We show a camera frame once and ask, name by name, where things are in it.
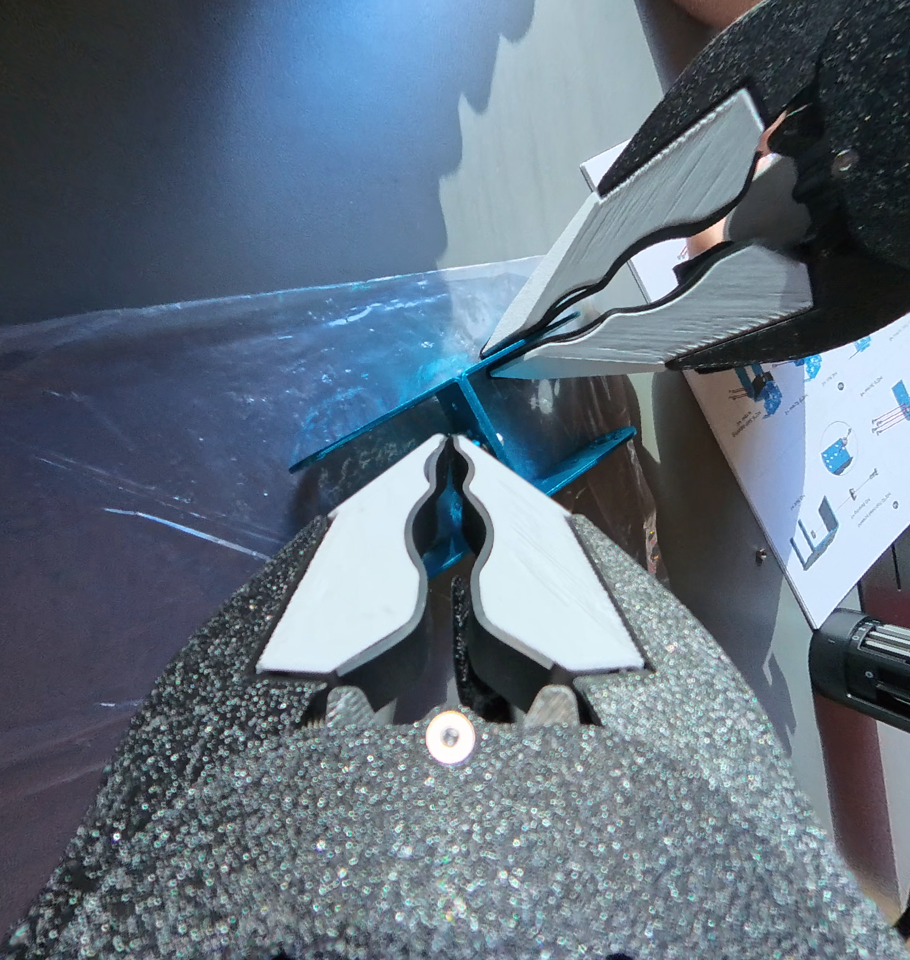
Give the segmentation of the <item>person's left hand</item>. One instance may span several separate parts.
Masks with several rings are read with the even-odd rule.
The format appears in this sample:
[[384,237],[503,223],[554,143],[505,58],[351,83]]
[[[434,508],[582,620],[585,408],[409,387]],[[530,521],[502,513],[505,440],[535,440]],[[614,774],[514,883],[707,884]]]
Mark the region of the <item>person's left hand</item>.
[[760,1],[755,0],[677,0],[677,7],[690,18],[713,31],[722,31],[743,17]]

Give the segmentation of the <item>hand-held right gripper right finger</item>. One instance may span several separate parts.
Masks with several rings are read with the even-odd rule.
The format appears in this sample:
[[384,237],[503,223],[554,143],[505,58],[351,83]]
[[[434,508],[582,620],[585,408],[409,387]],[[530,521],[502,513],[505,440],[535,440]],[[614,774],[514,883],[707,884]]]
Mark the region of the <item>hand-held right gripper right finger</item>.
[[543,667],[582,676],[645,660],[574,534],[572,515],[464,437],[463,515],[481,521],[471,571],[476,618]]

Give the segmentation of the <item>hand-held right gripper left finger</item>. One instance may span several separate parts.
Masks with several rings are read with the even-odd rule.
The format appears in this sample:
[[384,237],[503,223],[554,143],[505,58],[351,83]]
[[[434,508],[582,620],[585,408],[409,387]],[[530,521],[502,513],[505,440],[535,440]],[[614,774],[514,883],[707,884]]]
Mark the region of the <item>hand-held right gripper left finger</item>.
[[427,595],[417,517],[435,517],[431,436],[329,513],[329,526],[257,661],[258,673],[346,676],[408,637]]

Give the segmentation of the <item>large clear plastic bag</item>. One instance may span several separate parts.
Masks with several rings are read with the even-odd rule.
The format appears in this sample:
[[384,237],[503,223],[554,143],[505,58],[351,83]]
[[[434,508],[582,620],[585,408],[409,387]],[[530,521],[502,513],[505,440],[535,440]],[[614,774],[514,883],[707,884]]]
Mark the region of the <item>large clear plastic bag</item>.
[[173,654],[348,494],[290,465],[476,362],[538,262],[0,327],[0,937]]

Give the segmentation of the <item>red cylindrical container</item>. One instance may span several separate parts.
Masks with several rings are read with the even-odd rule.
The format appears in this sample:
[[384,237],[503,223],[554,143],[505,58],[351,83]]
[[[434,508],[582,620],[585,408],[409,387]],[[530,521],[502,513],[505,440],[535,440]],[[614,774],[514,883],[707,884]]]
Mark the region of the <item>red cylindrical container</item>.
[[[882,623],[910,630],[910,600],[870,598]],[[813,690],[835,842],[891,920],[910,906],[910,733]]]

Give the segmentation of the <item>blue metal bracket assembly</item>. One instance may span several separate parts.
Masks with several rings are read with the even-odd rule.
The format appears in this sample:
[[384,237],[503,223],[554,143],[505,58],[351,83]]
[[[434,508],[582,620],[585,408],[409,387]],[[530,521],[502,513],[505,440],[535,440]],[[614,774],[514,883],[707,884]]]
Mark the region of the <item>blue metal bracket assembly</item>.
[[412,370],[383,363],[340,378],[325,372],[295,414],[293,528],[430,435],[462,434],[649,567],[655,508],[632,442],[624,377],[509,379],[482,364],[459,371],[461,362]]

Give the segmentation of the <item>white instruction sheet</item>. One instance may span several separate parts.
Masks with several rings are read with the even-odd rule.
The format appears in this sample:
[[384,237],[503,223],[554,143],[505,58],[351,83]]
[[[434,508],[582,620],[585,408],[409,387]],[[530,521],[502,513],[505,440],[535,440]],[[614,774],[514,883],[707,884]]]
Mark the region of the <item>white instruction sheet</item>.
[[910,524],[910,315],[804,361],[629,382],[670,586],[717,639],[786,589],[819,626]]

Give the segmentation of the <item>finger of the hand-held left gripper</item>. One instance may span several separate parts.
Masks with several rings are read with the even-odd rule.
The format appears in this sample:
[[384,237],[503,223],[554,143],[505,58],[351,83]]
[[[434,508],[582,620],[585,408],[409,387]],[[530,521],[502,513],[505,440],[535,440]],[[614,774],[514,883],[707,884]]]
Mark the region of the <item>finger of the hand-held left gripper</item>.
[[725,247],[681,290],[612,310],[587,330],[553,337],[493,369],[496,378],[555,379],[657,372],[669,361],[758,330],[812,306],[807,266],[756,243]]
[[483,355],[544,328],[607,285],[635,251],[717,221],[749,186],[764,129],[739,89],[605,196],[591,193],[511,302]]

